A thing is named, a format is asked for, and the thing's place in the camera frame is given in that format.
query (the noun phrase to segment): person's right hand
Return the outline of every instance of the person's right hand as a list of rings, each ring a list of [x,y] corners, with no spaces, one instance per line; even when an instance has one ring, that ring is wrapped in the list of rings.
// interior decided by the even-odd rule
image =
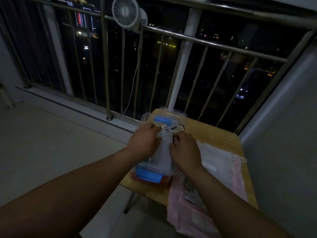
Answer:
[[[200,150],[193,136],[180,131],[174,137],[178,142],[170,144],[170,154],[176,167],[186,176],[203,168]]]

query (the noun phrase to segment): table leg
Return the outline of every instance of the table leg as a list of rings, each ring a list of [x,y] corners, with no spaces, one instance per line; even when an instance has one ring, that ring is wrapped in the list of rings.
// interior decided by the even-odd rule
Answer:
[[[126,207],[125,207],[125,209],[124,209],[124,211],[123,211],[124,214],[127,214],[127,213],[129,212],[129,210],[130,210],[130,208],[131,208],[131,207],[130,207],[130,206],[131,206],[131,201],[133,200],[134,195],[135,195],[135,193],[132,192],[131,195],[130,195],[128,204],[126,204]]]

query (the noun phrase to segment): white portable fan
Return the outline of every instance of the white portable fan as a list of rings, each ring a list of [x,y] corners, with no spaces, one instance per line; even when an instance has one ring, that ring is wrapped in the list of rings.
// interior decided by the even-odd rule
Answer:
[[[147,25],[146,12],[136,0],[113,0],[112,14],[117,24],[129,31],[139,33],[139,24]]]

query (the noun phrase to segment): table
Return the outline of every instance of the table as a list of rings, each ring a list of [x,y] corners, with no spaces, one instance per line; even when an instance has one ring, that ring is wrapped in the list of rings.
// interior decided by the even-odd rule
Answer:
[[[207,143],[216,148],[244,157],[240,139],[236,134],[189,118],[186,119],[184,126],[185,131],[191,133],[201,143]],[[242,163],[241,170],[248,203],[258,208],[246,163]],[[170,186],[158,188],[152,184],[133,181],[130,178],[130,172],[121,181],[121,186],[167,206]]]

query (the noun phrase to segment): person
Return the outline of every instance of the person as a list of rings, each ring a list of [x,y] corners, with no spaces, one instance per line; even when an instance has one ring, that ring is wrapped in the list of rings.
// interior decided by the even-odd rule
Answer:
[[[152,156],[160,127],[142,124],[122,150],[57,177],[0,207],[0,234],[12,237],[75,237],[96,215],[123,177]],[[203,166],[196,140],[175,133],[170,144],[177,168],[195,185],[222,237],[292,237],[231,192]]]

